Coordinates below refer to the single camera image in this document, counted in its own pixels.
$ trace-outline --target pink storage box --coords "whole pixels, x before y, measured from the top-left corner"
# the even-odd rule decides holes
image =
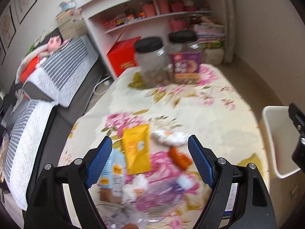
[[[157,0],[157,5],[159,8],[160,14],[170,13],[170,5],[168,4],[168,0]]]
[[[155,6],[153,3],[142,6],[146,17],[156,16]]]
[[[172,12],[182,12],[184,11],[184,2],[175,2],[170,5]]]

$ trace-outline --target white trash bin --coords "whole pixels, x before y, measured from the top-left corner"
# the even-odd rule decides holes
[[[286,106],[267,106],[263,109],[268,140],[265,140],[266,151],[271,167],[271,177],[280,179],[291,176],[300,168],[292,160],[292,154],[299,140],[299,132],[288,115]]]
[[[270,198],[278,228],[294,211],[301,195],[297,176],[300,169],[292,160],[299,132],[289,118],[288,108],[267,106],[260,121],[269,162]]]

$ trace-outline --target wall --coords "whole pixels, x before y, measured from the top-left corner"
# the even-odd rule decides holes
[[[235,0],[235,53],[305,111],[305,25],[289,0]]]
[[[8,6],[11,5],[12,8],[16,34],[12,39],[10,47],[6,48],[6,46],[4,46],[6,56],[3,65],[0,65],[0,79],[6,90],[9,90],[9,87],[16,76],[18,66],[34,40],[39,37],[43,30],[52,31],[56,28],[55,17],[60,12],[58,5],[62,1],[69,0],[37,0],[37,3],[31,8],[21,24],[18,23],[16,17],[14,0],[11,0],[8,4]],[[86,0],[76,1],[78,4],[82,4]]]

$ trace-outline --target orange package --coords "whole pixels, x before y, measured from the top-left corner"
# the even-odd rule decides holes
[[[192,161],[189,159],[189,157],[187,157],[184,153],[177,152],[176,147],[170,147],[168,156],[171,158],[173,163],[180,167],[183,171],[186,171],[192,164]]]
[[[124,129],[123,146],[129,175],[152,169],[149,155],[149,124]]]

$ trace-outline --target stuffed toy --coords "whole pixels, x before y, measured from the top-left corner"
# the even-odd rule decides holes
[[[53,52],[58,50],[61,46],[60,36],[50,38],[49,42],[42,45],[28,54],[21,62],[16,74],[16,83],[25,83],[27,78],[39,66],[39,62],[44,58],[50,56]]]

